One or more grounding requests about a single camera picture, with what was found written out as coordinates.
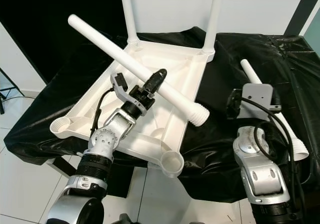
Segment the black plastic sheet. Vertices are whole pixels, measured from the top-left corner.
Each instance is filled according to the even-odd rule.
[[[192,28],[181,33],[139,34],[141,40],[201,48],[205,32]],[[113,39],[120,47],[126,39]],[[249,80],[240,66],[248,59],[263,83],[271,84],[281,97],[282,111],[310,157],[299,163],[306,192],[319,189],[320,59],[303,37],[254,34],[217,34],[214,60],[207,64],[196,101],[210,110],[201,127],[187,126],[181,153],[185,159],[179,176],[195,199],[233,202],[245,198],[239,167],[232,149],[237,129],[256,120],[227,120],[227,99],[234,88]],[[80,99],[112,59],[91,43],[83,44],[39,94],[31,107],[4,139],[9,151],[23,161],[43,164],[48,158],[75,154],[87,147],[76,137],[58,139],[49,131],[53,120]],[[271,141],[277,137],[271,135]],[[146,166],[144,161],[115,152],[120,165]],[[286,166],[281,165],[286,174]]]

